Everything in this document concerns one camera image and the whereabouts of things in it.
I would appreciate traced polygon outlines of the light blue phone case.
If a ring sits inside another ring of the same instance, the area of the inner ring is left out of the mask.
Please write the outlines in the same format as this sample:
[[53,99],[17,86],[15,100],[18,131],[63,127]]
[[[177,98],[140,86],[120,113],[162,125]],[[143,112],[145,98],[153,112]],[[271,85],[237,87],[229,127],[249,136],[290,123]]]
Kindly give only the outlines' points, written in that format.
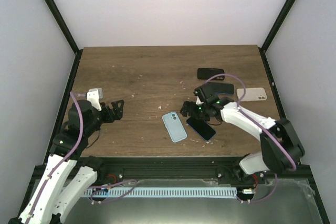
[[187,138],[187,133],[176,112],[170,112],[162,116],[164,126],[173,143]]

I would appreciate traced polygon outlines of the dark blue phone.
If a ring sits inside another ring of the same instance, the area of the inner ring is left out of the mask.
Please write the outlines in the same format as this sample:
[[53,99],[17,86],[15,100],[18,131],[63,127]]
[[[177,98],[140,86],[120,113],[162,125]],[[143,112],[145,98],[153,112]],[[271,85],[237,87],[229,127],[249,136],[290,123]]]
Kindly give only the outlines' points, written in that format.
[[234,94],[234,85],[231,83],[210,82],[210,87],[216,94],[226,94],[226,95]]

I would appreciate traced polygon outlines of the white phone case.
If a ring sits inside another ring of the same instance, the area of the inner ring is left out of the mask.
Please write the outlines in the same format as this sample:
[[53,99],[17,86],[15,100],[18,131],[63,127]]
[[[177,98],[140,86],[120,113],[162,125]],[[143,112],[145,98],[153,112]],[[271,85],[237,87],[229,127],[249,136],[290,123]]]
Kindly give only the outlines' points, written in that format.
[[243,88],[236,89],[237,98],[239,101],[265,101],[267,94],[264,88]]

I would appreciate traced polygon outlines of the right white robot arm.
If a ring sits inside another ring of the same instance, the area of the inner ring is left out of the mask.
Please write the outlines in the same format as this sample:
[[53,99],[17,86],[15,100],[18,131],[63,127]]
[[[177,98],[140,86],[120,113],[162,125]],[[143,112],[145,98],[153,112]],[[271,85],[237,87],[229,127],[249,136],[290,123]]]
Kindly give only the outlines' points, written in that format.
[[232,124],[247,132],[260,142],[261,151],[244,156],[233,170],[233,177],[244,184],[257,172],[271,171],[282,174],[297,170],[297,162],[305,150],[287,119],[275,120],[264,117],[243,108],[234,100],[224,97],[206,103],[185,101],[180,113],[183,117],[209,121],[215,118],[221,122]]

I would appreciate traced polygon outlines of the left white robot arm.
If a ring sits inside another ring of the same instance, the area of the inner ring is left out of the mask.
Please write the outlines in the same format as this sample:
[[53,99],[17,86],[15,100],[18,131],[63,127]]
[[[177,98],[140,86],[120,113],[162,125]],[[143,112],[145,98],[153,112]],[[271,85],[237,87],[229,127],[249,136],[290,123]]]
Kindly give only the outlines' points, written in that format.
[[65,128],[53,139],[43,176],[29,203],[18,217],[9,223],[64,223],[74,205],[93,183],[102,184],[107,178],[103,161],[86,158],[72,181],[65,186],[89,137],[105,123],[122,119],[124,101],[110,106],[94,100],[75,100],[68,111]]

